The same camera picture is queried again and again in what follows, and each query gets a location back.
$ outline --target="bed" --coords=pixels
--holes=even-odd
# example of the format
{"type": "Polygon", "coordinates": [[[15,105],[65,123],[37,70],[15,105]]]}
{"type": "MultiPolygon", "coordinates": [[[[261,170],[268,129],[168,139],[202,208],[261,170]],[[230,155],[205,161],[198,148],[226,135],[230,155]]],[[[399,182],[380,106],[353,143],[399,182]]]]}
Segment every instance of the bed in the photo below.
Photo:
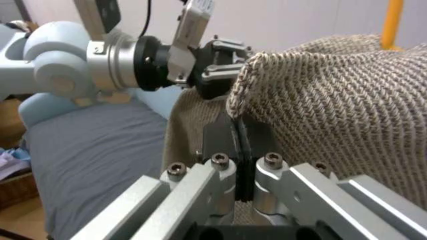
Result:
{"type": "Polygon", "coordinates": [[[180,92],[168,91],[85,108],[52,95],[24,102],[25,145],[51,237],[71,238],[141,175],[159,177],[171,96],[180,92]]]}

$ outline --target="gray bed sheet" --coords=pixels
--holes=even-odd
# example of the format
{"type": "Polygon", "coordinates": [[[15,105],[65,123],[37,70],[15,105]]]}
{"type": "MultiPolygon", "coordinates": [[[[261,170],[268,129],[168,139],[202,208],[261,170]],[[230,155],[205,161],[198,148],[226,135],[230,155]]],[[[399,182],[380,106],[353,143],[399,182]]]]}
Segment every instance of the gray bed sheet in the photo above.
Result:
{"type": "Polygon", "coordinates": [[[46,232],[70,239],[140,176],[158,178],[166,123],[133,101],[80,109],[29,129],[46,232]]]}

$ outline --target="yellow pole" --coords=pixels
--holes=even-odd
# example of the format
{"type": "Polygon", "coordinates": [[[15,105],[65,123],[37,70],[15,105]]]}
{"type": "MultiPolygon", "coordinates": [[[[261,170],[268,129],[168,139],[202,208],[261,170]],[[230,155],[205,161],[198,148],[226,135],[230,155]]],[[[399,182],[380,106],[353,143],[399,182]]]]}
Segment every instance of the yellow pole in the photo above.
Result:
{"type": "Polygon", "coordinates": [[[395,38],[398,32],[404,0],[389,0],[387,16],[382,29],[381,47],[385,50],[399,50],[395,46],[395,38]]]}

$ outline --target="folded clothes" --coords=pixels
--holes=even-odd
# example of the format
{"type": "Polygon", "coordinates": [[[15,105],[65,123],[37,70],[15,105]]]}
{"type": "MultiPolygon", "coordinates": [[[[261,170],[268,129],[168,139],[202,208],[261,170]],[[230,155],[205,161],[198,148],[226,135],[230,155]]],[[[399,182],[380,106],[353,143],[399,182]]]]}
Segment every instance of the folded clothes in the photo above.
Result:
{"type": "Polygon", "coordinates": [[[29,169],[30,159],[28,152],[23,149],[4,150],[0,147],[0,181],[18,171],[29,169]]]}

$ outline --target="beige knit fabric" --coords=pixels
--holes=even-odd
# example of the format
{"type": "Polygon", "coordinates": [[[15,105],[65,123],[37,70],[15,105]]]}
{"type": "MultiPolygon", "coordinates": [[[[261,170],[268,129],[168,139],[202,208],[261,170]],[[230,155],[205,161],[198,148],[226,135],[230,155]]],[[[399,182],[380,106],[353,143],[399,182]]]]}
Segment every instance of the beige knit fabric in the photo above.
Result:
{"type": "Polygon", "coordinates": [[[380,50],[375,35],[333,36],[258,53],[226,101],[182,94],[167,129],[164,166],[195,162],[202,130],[226,107],[273,127],[292,166],[320,161],[342,179],[367,174],[427,209],[427,45],[380,50]]]}

